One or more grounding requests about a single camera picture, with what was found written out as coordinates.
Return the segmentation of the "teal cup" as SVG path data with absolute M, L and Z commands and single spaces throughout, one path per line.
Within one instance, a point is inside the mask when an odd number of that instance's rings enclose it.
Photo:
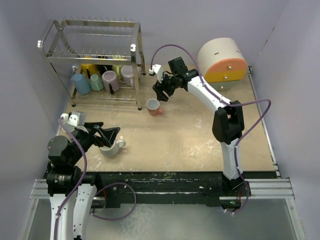
M 99 92 L 104 88 L 102 79 L 98 74 L 92 74 L 90 76 L 90 87 L 96 92 Z

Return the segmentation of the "black mug white interior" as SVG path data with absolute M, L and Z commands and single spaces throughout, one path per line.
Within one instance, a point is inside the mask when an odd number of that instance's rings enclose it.
M 102 55 L 98 55 L 97 58 L 98 59 L 108 59 L 107 56 L 102 56 Z M 96 66 L 97 66 L 97 69 L 98 69 L 98 72 L 99 72 L 100 76 L 102 76 L 107 71 L 112 71 L 113 70 L 113 66 L 112 65 L 97 64 Z

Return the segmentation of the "blue cup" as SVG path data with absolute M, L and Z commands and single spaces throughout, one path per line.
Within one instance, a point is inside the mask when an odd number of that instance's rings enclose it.
M 75 73 L 72 76 L 75 89 L 81 95 L 87 95 L 91 91 L 91 86 L 87 79 L 81 73 Z

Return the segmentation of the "purple mug black handle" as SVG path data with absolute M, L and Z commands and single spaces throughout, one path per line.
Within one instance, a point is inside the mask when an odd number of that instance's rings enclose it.
M 120 89 L 120 82 L 117 74 L 114 71 L 108 70 L 104 72 L 101 78 L 104 88 L 107 92 L 111 93 L 112 95 Z

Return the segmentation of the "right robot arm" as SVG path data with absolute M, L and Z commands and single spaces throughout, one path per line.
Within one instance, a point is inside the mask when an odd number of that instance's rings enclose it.
M 181 57 L 169 63 L 170 73 L 159 64 L 149 68 L 149 74 L 157 81 L 152 89 L 158 101 L 167 102 L 176 89 L 182 88 L 196 96 L 213 113 L 212 133 L 220 142 L 223 157 L 222 190 L 228 196 L 235 195 L 244 185 L 246 195 L 250 188 L 243 176 L 239 157 L 239 140 L 243 135 L 244 117 L 239 101 L 232 102 L 213 89 L 198 69 L 188 69 Z

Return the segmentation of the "yellow mug black handle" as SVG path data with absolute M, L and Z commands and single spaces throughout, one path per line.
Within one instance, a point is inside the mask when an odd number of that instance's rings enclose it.
M 83 71 L 83 73 L 85 74 L 85 76 L 90 79 L 91 75 L 93 74 L 99 74 L 99 70 L 97 68 L 96 64 L 93 63 L 82 63 L 80 64 L 81 69 Z

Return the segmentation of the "lilac mug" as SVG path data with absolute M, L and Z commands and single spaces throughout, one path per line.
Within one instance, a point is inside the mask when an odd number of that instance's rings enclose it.
M 124 82 L 130 86 L 132 89 L 135 89 L 135 82 L 134 82 L 134 74 L 133 68 L 131 65 L 124 65 L 121 70 L 120 74 Z

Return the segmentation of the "salmon pink mug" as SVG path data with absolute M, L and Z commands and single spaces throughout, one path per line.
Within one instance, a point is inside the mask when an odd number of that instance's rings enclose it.
M 162 115 L 164 113 L 164 111 L 160 108 L 160 102 L 155 98 L 151 98 L 147 100 L 146 107 L 147 107 L 148 113 L 152 117 L 155 117 L 157 115 Z

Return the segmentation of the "grey speckled mug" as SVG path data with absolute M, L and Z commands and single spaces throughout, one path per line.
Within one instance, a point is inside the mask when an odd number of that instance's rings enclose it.
M 99 148 L 100 153 L 108 158 L 112 158 L 118 154 L 119 150 L 126 145 L 124 139 L 116 139 L 111 147 L 103 146 Z

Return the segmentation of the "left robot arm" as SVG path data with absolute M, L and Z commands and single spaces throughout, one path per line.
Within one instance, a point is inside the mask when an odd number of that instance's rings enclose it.
M 116 143 L 120 127 L 103 128 L 103 122 L 86 122 L 58 135 L 48 145 L 51 166 L 46 176 L 51 208 L 50 239 L 84 240 L 94 196 L 103 191 L 98 173 L 87 173 L 76 164 L 86 159 L 91 146 L 111 147 Z

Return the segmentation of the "lime green mug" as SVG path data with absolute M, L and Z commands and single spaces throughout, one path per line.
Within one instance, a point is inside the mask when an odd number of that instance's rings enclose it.
M 119 54 L 115 55 L 112 57 L 113 60 L 122 60 L 123 57 L 120 56 Z M 116 73 L 118 80 L 122 80 L 122 75 L 121 75 L 121 69 L 122 69 L 122 65 L 113 65 L 112 69 L 113 71 Z

